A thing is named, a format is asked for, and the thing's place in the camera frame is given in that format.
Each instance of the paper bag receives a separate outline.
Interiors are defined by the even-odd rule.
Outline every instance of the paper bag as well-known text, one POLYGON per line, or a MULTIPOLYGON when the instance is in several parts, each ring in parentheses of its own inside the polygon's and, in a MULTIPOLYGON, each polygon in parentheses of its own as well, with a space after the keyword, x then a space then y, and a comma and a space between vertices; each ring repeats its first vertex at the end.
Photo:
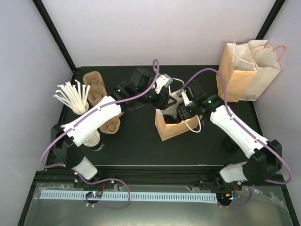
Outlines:
MULTIPOLYGON (((256 64, 248 44, 227 43, 219 72, 225 80, 227 101, 238 102, 256 75, 256 64)), ((219 75, 216 75, 218 95, 224 99, 224 90, 219 75)))
POLYGON ((188 131, 189 128, 187 127, 185 122, 192 129, 194 129, 198 126, 197 116, 192 117, 191 119, 187 119, 187 120, 185 120, 185 122, 182 121, 178 124, 166 124, 165 123, 163 115, 168 114, 176 119, 176 108, 180 103, 183 103, 183 98, 179 98, 177 95, 177 92, 178 91, 170 94, 174 99, 177 100, 177 103, 175 105, 172 105, 163 111, 156 109, 155 125, 157 127, 158 133, 159 133, 162 141, 188 131))
POLYGON ((280 72, 279 59, 267 40, 252 40, 248 42, 251 54, 257 65, 257 73, 241 96, 240 100, 255 101, 280 72))

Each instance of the paper bag handle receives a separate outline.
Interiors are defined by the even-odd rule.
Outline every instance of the paper bag handle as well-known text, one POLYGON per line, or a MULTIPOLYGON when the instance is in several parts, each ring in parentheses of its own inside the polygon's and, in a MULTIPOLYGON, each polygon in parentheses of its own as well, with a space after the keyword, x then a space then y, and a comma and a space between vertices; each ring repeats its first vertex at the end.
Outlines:
POLYGON ((234 48, 235 45, 236 45, 236 40, 233 41, 233 47, 232 47, 232 50, 233 50, 233 59, 232 59, 232 62, 234 61, 234 57, 237 57, 239 60, 241 60, 241 61, 243 61, 243 62, 246 62, 246 63, 248 63, 248 64, 253 65, 252 62, 243 60, 243 59, 239 58, 239 57, 235 54, 235 49, 236 49, 237 47, 245 47, 245 48, 247 48, 247 50, 249 51, 250 55, 252 56, 252 54, 251 54, 249 48, 248 48, 247 46, 240 46, 240 45, 238 45, 238 46, 236 46, 236 47, 234 48))
MULTIPOLYGON (((259 50, 264 50, 265 48, 269 48, 268 45, 259 45, 259 46, 264 46, 263 48, 261 48, 261 49, 259 49, 259 50)), ((254 56, 251 55, 251 56, 252 56, 252 59, 254 59, 256 53, 257 53, 259 50, 257 50, 257 51, 254 53, 254 56)))
POLYGON ((192 128, 190 128, 190 126, 187 124, 186 121, 183 121, 183 122, 186 124, 186 126, 187 126, 192 132, 194 132, 194 133, 199 133, 199 132, 202 130, 202 126, 201 126, 201 121, 200 121, 200 119, 199 119, 199 116, 196 115, 196 117, 197 117, 197 119, 198 119, 198 124, 199 124, 199 129, 198 129, 198 131, 195 131, 195 130, 193 130, 192 128))
MULTIPOLYGON (((180 81, 183 84, 183 86, 185 86, 185 82, 182 81, 181 79, 176 79, 176 78, 172 78, 172 79, 176 80, 176 81, 180 81)), ((170 85, 168 86, 168 91, 169 91, 169 94, 171 94, 170 85)))
POLYGON ((284 52, 285 52, 285 50, 286 50, 286 47, 285 47, 285 46, 277 46, 276 48, 274 48, 273 52, 274 52, 277 48, 279 48, 279 47, 283 47, 283 52, 282 52, 282 54, 280 55, 280 57, 278 58, 277 62, 279 62, 279 60, 281 59, 281 57, 283 56, 283 54, 284 54, 284 52))

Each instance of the white plastic cup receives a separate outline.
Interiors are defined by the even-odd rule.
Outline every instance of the white plastic cup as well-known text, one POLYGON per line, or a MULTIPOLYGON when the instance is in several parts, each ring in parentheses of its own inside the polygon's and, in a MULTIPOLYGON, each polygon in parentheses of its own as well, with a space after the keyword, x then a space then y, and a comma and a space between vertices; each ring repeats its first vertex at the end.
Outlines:
POLYGON ((73 112, 78 115, 82 115, 82 114, 86 113, 88 110, 89 110, 89 104, 88 104, 88 102, 86 102, 85 110, 83 112, 78 112, 78 111, 75 111, 74 109, 73 109, 73 112))

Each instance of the black tabletop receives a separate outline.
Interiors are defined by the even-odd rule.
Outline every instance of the black tabletop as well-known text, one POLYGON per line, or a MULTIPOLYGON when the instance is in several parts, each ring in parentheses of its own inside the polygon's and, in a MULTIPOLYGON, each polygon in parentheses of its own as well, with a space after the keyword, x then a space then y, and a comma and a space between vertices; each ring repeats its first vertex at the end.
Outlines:
MULTIPOLYGON (((197 71, 218 66, 161 66, 160 72, 171 77, 187 81, 197 71)), ((130 78, 137 66, 96 66, 81 67, 77 79, 82 82, 83 76, 91 71, 99 71, 103 77, 108 94, 113 86, 130 78)), ((208 95, 217 94, 215 73, 208 71, 197 78, 208 95)), ((181 88, 181 83, 174 81, 172 91, 181 88)), ((253 103, 240 101, 229 103, 233 112, 256 132, 261 133, 253 103)), ((75 120, 72 110, 68 109, 64 123, 75 120)), ((227 153, 222 148, 226 133, 219 127, 205 122, 200 133, 185 132, 171 139, 161 141, 155 127, 155 109, 147 104, 136 110, 127 110, 121 116, 119 131, 114 135, 101 134, 105 144, 101 151, 95 152, 82 145, 80 149, 95 165, 224 165, 246 161, 243 152, 227 153)))

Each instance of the white wall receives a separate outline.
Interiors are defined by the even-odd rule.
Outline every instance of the white wall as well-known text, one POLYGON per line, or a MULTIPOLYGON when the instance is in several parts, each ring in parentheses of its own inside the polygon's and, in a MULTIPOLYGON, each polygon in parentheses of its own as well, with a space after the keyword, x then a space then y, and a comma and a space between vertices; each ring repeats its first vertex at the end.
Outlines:
POLYGON ((275 0, 43 0, 75 65, 218 65, 275 0))
POLYGON ((280 63, 282 71, 255 103, 262 130, 267 138, 282 144, 282 155, 291 167, 293 181, 288 184, 294 208, 301 221, 301 4, 286 1, 266 39, 274 47, 285 45, 280 63))
POLYGON ((0 1, 0 225, 17 225, 71 71, 31 0, 0 1))

